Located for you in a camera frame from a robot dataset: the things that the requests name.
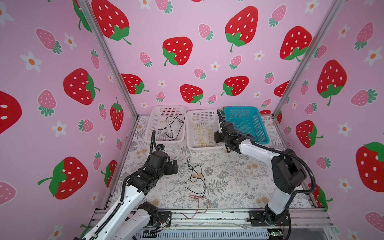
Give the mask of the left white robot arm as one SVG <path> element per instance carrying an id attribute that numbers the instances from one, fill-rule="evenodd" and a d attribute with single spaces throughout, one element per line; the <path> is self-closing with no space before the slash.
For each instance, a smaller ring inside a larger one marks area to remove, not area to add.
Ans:
<path id="1" fill-rule="evenodd" d="M 158 207 L 141 201 L 163 176 L 177 173 L 177 161 L 170 159 L 164 145 L 156 144 L 156 131 L 152 131 L 147 161 L 137 171 L 125 177 L 118 200 L 81 239 L 131 240 L 141 229 L 155 226 L 158 223 Z"/>

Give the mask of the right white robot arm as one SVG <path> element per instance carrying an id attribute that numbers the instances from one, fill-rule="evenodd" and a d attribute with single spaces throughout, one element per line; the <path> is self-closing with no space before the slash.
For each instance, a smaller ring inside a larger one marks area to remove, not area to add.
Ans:
<path id="1" fill-rule="evenodd" d="M 297 194 L 310 195 L 316 190 L 314 173 L 293 150 L 278 151 L 258 144 L 252 135 L 238 133 L 231 122 L 224 120 L 221 111 L 217 114 L 216 143 L 224 143 L 229 153 L 253 157 L 271 167 L 276 188 L 265 206 L 264 221 L 270 226 L 277 225 L 281 218 L 289 215 L 290 205 Z"/>

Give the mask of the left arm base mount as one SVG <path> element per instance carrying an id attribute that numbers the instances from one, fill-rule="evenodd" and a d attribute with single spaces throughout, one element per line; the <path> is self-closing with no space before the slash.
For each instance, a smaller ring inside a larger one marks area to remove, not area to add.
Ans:
<path id="1" fill-rule="evenodd" d="M 169 211 L 160 211 L 155 217 L 150 218 L 149 223 L 146 225 L 146 228 L 157 228 L 161 224 L 166 224 L 165 227 L 170 227 L 172 222 L 172 212 Z"/>

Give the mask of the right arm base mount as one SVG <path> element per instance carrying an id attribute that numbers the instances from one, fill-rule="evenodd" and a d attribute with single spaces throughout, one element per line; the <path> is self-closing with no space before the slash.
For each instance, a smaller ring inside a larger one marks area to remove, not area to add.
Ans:
<path id="1" fill-rule="evenodd" d="M 247 222 L 250 222 L 252 227 L 289 227 L 291 225 L 287 211 L 279 215 L 268 211 L 249 211 L 248 213 Z"/>

